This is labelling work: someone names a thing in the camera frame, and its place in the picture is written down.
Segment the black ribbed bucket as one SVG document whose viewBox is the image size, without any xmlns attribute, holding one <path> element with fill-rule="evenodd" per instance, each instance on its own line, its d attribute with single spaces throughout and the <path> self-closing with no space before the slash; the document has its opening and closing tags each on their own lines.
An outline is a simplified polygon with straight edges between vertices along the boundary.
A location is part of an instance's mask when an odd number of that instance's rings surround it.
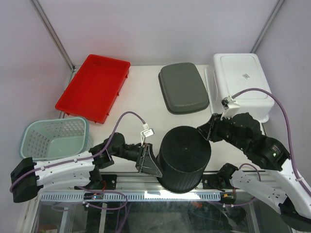
<svg viewBox="0 0 311 233">
<path fill-rule="evenodd" d="M 175 127 L 161 141 L 157 160 L 163 173 L 158 181 L 171 192 L 187 193 L 200 183 L 210 158 L 210 142 L 196 128 Z"/>
</svg>

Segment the dark grey plastic tub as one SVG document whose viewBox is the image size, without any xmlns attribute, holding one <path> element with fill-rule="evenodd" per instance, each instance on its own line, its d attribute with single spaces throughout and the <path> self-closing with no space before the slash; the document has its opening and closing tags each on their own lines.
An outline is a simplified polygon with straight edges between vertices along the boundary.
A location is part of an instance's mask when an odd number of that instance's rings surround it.
<svg viewBox="0 0 311 233">
<path fill-rule="evenodd" d="M 197 67 L 193 63 L 164 66 L 158 80 L 168 111 L 175 115 L 205 110 L 209 97 Z"/>
</svg>

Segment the large white plastic container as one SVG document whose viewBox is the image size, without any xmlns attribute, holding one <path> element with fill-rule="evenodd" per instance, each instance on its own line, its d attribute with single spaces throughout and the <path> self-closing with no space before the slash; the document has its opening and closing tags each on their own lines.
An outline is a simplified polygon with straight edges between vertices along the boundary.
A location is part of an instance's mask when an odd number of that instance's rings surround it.
<svg viewBox="0 0 311 233">
<path fill-rule="evenodd" d="M 225 111 L 221 100 L 249 88 L 271 92 L 259 58 L 254 53 L 217 53 L 213 64 L 205 68 L 207 93 L 212 113 Z M 274 100 L 259 91 L 248 91 L 235 98 L 239 113 L 248 112 L 260 123 L 269 120 Z"/>
</svg>

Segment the red plastic tray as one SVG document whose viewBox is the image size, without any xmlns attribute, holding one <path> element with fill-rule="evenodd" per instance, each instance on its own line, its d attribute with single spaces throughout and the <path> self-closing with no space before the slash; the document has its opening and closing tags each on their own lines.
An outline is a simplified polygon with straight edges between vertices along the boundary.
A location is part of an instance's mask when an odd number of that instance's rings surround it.
<svg viewBox="0 0 311 233">
<path fill-rule="evenodd" d="M 128 61 L 90 54 L 55 108 L 103 124 L 129 74 Z"/>
</svg>

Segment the light blue perforated basket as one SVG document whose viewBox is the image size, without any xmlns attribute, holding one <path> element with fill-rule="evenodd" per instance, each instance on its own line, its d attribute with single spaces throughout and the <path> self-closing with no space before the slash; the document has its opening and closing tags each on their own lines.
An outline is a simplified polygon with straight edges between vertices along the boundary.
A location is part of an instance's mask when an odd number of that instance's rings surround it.
<svg viewBox="0 0 311 233">
<path fill-rule="evenodd" d="M 93 137 L 85 118 L 38 120 L 24 130 L 19 154 L 23 159 L 44 161 L 77 155 L 91 147 Z"/>
</svg>

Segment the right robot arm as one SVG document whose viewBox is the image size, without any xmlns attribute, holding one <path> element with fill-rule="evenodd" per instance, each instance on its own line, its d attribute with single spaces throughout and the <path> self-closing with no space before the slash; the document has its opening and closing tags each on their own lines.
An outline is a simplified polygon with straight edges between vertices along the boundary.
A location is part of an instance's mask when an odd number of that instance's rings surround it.
<svg viewBox="0 0 311 233">
<path fill-rule="evenodd" d="M 249 113 L 232 118 L 212 114 L 209 121 L 197 130 L 207 141 L 225 141 L 241 150 L 248 160 L 273 177 L 280 189 L 248 176 L 230 163 L 217 172 L 219 186 L 232 186 L 247 192 L 280 214 L 292 229 L 310 232 L 311 198 L 300 184 L 301 180 L 294 175 L 293 158 L 282 143 L 263 135 L 257 120 Z"/>
</svg>

